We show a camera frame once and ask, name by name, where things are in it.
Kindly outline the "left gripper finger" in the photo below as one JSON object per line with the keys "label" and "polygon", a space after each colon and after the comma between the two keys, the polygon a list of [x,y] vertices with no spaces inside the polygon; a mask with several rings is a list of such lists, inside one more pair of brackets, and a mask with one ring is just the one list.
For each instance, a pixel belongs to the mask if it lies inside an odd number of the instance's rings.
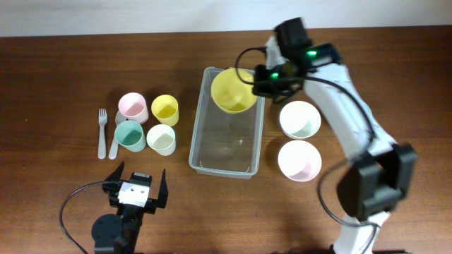
{"label": "left gripper finger", "polygon": [[167,199],[168,199],[168,187],[166,182],[166,170],[163,169],[156,206],[158,208],[166,208]]}
{"label": "left gripper finger", "polygon": [[123,170],[124,162],[121,162],[120,165],[105,179],[105,181],[120,181]]}

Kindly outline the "cream plastic bowl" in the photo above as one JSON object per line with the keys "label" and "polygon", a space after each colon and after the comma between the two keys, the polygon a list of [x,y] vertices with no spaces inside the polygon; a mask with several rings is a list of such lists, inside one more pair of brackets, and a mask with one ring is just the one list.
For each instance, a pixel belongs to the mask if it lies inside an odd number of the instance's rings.
{"label": "cream plastic bowl", "polygon": [[279,123],[287,137],[303,140],[310,138],[320,129],[321,115],[312,104],[293,101],[286,104],[280,111]]}

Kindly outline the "yellow plastic bowl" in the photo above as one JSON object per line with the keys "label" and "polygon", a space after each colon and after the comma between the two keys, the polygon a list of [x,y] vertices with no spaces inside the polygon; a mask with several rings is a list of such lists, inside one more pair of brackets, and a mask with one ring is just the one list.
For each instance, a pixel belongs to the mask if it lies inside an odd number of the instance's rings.
{"label": "yellow plastic bowl", "polygon": [[239,79],[235,68],[229,68],[216,75],[210,93],[221,110],[228,114],[237,114],[252,108],[257,102],[252,88]]}

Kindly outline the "pink plastic cup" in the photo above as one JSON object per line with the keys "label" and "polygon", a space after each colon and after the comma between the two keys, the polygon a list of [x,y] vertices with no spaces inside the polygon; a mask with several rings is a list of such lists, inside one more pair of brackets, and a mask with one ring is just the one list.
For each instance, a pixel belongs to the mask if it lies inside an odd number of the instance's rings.
{"label": "pink plastic cup", "polygon": [[128,120],[139,124],[145,123],[149,117],[146,100],[137,92],[123,95],[119,100],[118,109]]}

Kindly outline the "pink plastic bowl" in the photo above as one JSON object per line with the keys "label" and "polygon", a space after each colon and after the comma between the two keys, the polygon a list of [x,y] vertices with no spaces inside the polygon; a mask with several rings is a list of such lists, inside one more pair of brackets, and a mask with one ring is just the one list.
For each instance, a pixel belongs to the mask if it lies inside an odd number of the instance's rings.
{"label": "pink plastic bowl", "polygon": [[278,153],[278,166],[288,179],[306,182],[319,174],[322,158],[311,143],[293,140],[281,147]]}

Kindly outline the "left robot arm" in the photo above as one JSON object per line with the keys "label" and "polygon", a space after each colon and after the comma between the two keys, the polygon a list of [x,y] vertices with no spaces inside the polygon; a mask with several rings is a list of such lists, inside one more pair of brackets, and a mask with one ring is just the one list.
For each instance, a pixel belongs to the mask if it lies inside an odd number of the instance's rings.
{"label": "left robot arm", "polygon": [[152,176],[133,172],[122,180],[124,163],[121,163],[102,184],[108,194],[109,205],[117,208],[114,214],[105,214],[93,224],[91,235],[95,253],[133,253],[145,214],[155,214],[164,209],[168,199],[166,172],[162,173],[156,198],[150,198]]}

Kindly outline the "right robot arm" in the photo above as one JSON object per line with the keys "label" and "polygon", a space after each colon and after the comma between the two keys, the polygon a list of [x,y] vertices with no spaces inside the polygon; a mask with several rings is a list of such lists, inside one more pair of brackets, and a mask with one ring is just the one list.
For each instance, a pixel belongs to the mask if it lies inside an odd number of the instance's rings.
{"label": "right robot arm", "polygon": [[266,56],[255,67],[252,91],[273,102],[284,102],[303,90],[318,106],[336,134],[350,166],[336,192],[345,218],[330,253],[371,253],[383,223],[406,198],[417,154],[399,145],[378,124],[356,91],[348,69],[330,43],[315,45],[301,18],[282,22],[266,45]]}

